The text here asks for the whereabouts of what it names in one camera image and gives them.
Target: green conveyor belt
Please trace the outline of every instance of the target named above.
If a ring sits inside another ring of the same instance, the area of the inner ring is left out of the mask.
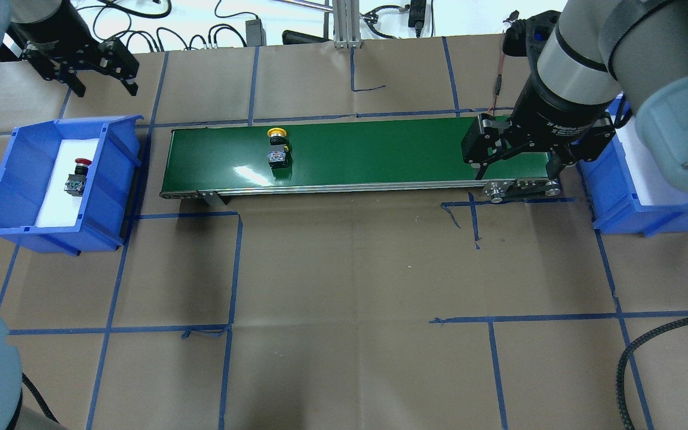
[[[481,185],[461,157],[473,118],[174,130],[161,196],[222,195]],[[267,131],[284,128],[290,169],[273,172]],[[499,161],[485,179],[545,177],[545,154]]]

